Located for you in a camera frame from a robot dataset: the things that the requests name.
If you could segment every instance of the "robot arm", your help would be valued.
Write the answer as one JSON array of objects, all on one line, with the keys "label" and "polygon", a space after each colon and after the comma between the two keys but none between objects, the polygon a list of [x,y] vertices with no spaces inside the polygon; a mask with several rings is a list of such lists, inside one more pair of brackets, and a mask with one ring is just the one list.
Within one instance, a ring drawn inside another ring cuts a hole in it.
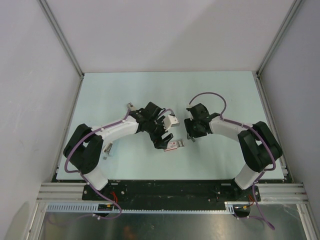
[{"label": "robot arm", "polygon": [[[272,164],[267,150],[262,144],[257,143],[258,139],[250,130],[223,121],[218,113],[209,114],[201,103],[187,110],[191,113],[191,118],[185,119],[184,124],[189,139],[194,141],[194,138],[204,137],[207,134],[219,134],[240,143],[245,165],[233,180],[241,190],[249,188],[260,173]],[[267,124],[259,121],[249,126],[266,142],[275,160],[282,156],[282,149]]]},{"label": "robot arm", "polygon": [[114,126],[103,129],[79,125],[64,148],[63,155],[67,158],[75,145],[87,134],[100,129],[88,137],[70,158],[70,162],[85,176],[97,189],[101,190],[108,179],[103,174],[99,163],[101,152],[106,152],[107,146],[113,141],[127,135],[147,132],[156,149],[166,149],[168,142],[174,137],[172,133],[162,138],[171,127],[178,126],[179,121],[174,115],[161,116],[161,108],[149,102],[145,108],[137,110],[131,103],[128,104],[130,112],[125,120]]}]

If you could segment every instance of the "white wall panel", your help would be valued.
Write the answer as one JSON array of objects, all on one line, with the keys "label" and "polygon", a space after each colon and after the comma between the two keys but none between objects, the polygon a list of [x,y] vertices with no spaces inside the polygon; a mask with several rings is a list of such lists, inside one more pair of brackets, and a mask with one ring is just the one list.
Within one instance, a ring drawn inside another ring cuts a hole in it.
[{"label": "white wall panel", "polygon": [[53,169],[79,76],[36,0],[2,1],[0,32],[0,239],[18,240]]},{"label": "white wall panel", "polygon": [[320,1],[307,0],[262,73],[286,159],[320,226]]},{"label": "white wall panel", "polygon": [[259,67],[293,0],[48,0],[87,72]]}]

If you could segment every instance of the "aluminum frame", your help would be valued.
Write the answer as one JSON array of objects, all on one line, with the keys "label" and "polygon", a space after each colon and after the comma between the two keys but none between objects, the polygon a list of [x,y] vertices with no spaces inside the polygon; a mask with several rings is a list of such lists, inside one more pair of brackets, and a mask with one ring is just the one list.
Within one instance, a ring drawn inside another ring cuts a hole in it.
[{"label": "aluminum frame", "polygon": [[283,39],[289,26],[291,25],[292,21],[294,20],[295,16],[297,15],[298,11],[300,10],[304,2],[305,0],[294,0],[294,2],[292,3],[268,51],[266,52],[266,55],[264,56],[259,68],[257,69],[258,75],[261,75],[262,72],[264,71],[266,64],[269,62],[269,60],[273,56],[275,50],[279,46],[281,40]]},{"label": "aluminum frame", "polygon": [[[51,207],[48,212],[75,212],[70,210],[71,204],[77,206],[87,206],[88,204],[94,205],[95,203],[108,203],[108,201],[83,201],[82,193],[85,183],[54,183],[48,182],[41,185],[36,206],[33,211],[33,218],[30,221],[29,227],[24,235],[26,240],[36,240],[40,236],[42,223],[45,219],[45,213],[48,206],[57,205],[59,203],[60,207],[54,211],[54,207]],[[302,183],[259,183],[257,184],[261,196],[261,204],[264,205],[274,205],[274,204],[296,204],[300,219],[303,225],[305,235],[308,240],[319,239],[319,230],[315,224],[315,219],[312,215],[310,208],[310,203],[306,190]],[[233,204],[247,204],[247,202],[225,202],[226,210],[217,211],[138,211],[138,210],[127,210],[125,213],[156,213],[156,214],[232,214]],[[88,213],[83,207],[82,210],[77,212]]]},{"label": "aluminum frame", "polygon": [[80,65],[75,57],[75,54],[73,53],[64,33],[62,32],[62,30],[61,30],[61,28],[55,18],[55,15],[51,11],[49,4],[47,3],[46,0],[37,0],[37,2],[39,3],[39,5],[43,11],[43,14],[45,15],[46,19],[48,20],[49,24],[51,25],[56,37],[58,38],[59,42],[61,43],[63,50],[65,51],[65,53],[67,54],[67,56],[71,60],[75,70],[77,71],[77,73],[79,74],[80,77],[83,76],[84,73],[82,72]]},{"label": "aluminum frame", "polygon": [[81,86],[82,86],[82,83],[83,83],[84,76],[85,75],[82,75],[80,77],[80,81],[79,81],[78,86],[77,86],[77,90],[76,90],[76,93],[75,93],[75,96],[74,96],[74,99],[73,99],[73,102],[72,102],[72,107],[71,107],[71,110],[70,110],[70,114],[68,116],[68,119],[66,121],[66,125],[65,125],[64,130],[63,130],[63,136],[62,136],[62,139],[61,139],[61,142],[60,142],[59,151],[58,151],[58,153],[57,153],[57,155],[55,157],[53,169],[52,169],[51,174],[49,176],[49,180],[50,181],[53,179],[54,175],[58,171],[58,167],[59,167],[59,164],[60,164],[60,161],[61,161],[61,157],[62,157],[62,154],[63,154],[63,148],[64,148],[64,146],[66,145],[66,142],[67,142],[67,136],[68,136],[68,133],[69,133],[69,130],[70,130],[70,124],[71,124],[72,118],[73,118],[74,113],[75,113],[75,109],[76,109],[76,105],[77,105],[78,98],[79,98],[79,95],[80,95],[80,90],[81,90]]},{"label": "aluminum frame", "polygon": [[[272,113],[272,110],[271,110],[271,107],[269,105],[268,97],[267,97],[265,88],[263,86],[263,83],[261,81],[261,77],[259,77],[258,74],[255,73],[255,72],[252,72],[252,75],[253,75],[253,78],[254,78],[254,81],[255,81],[256,89],[257,89],[257,91],[259,93],[259,96],[260,96],[260,100],[261,100],[261,103],[262,103],[262,107],[263,107],[263,110],[264,110],[264,114],[265,114],[266,120],[268,122],[268,125],[270,126],[270,130],[273,133],[273,135],[274,135],[275,139],[277,140],[277,142],[280,143],[280,145],[281,145],[281,139],[280,139],[279,134],[278,134],[279,131],[277,130],[275,117],[274,117],[274,115]],[[285,152],[279,158],[279,162],[280,162],[280,165],[281,165],[281,168],[282,168],[283,175],[285,177],[284,180],[286,180],[286,177],[287,177],[288,173],[291,173],[291,170],[290,170],[290,165],[288,164],[288,162],[286,160],[286,153]],[[295,182],[294,177],[292,175],[290,175],[290,177],[292,178],[292,181]]]}]

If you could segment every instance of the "red wire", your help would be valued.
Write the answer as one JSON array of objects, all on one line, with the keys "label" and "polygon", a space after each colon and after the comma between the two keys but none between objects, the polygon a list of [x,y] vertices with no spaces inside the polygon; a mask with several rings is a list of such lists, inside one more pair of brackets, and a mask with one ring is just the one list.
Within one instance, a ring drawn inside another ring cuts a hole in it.
[{"label": "red wire", "polygon": [[252,202],[250,203],[250,207],[251,207],[253,204],[255,204],[255,200],[250,194],[248,196],[249,196],[249,201]]},{"label": "red wire", "polygon": [[113,200],[114,200],[116,203],[118,203],[118,198],[117,198],[116,193],[115,193],[114,191],[112,191],[112,192],[110,192],[110,193],[111,193],[112,196],[113,196]]}]

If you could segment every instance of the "pink cable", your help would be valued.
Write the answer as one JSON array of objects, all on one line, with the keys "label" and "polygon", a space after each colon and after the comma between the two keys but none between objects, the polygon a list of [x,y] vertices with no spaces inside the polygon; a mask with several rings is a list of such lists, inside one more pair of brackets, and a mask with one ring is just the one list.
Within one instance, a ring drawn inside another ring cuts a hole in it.
[{"label": "pink cable", "polygon": [[271,228],[272,230],[275,230],[275,226],[273,226],[266,218],[266,216],[264,215],[264,213],[262,212],[259,204],[258,204],[258,201],[257,201],[257,198],[256,198],[256,194],[255,194],[255,186],[256,186],[256,183],[261,179],[261,177],[265,174],[266,171],[273,171],[276,169],[276,160],[274,158],[274,156],[272,155],[271,151],[270,151],[270,148],[268,147],[268,145],[266,144],[266,142],[263,140],[263,138],[259,135],[259,133],[254,130],[252,127],[248,126],[248,125],[245,125],[245,124],[242,124],[238,121],[234,121],[234,120],[230,120],[230,119],[226,119],[223,117],[223,113],[226,111],[227,109],[227,101],[226,99],[221,96],[220,94],[218,93],[215,93],[215,92],[211,92],[211,91],[207,91],[207,92],[202,92],[202,93],[199,93],[197,94],[196,96],[194,96],[191,101],[189,102],[189,105],[191,105],[191,103],[193,102],[193,100],[195,100],[198,96],[200,95],[205,95],[205,94],[212,94],[212,95],[216,95],[218,96],[219,98],[221,98],[224,102],[224,108],[222,110],[222,112],[220,113],[220,119],[222,121],[225,121],[227,123],[231,123],[231,124],[235,124],[235,125],[238,125],[238,126],[242,126],[246,129],[249,129],[251,132],[254,133],[254,135],[257,136],[257,138],[261,141],[262,145],[265,147],[267,153],[269,154],[270,158],[271,158],[271,161],[272,161],[272,168],[265,168],[260,174],[259,176],[254,180],[253,184],[252,184],[252,194],[253,194],[253,198],[254,198],[254,201],[255,201],[255,204],[256,204],[256,207],[258,208],[260,214],[261,214],[261,217],[259,216],[249,216],[249,218],[251,219],[259,219],[259,220],[263,220],[265,221],[265,223],[269,226],[269,228]]},{"label": "pink cable", "polygon": [[175,115],[174,111],[171,108],[168,108],[168,109],[165,109],[162,112],[160,112],[159,117],[162,116],[163,114],[165,114],[166,112],[169,112],[169,111],[170,111],[170,115],[172,115],[172,116]]}]

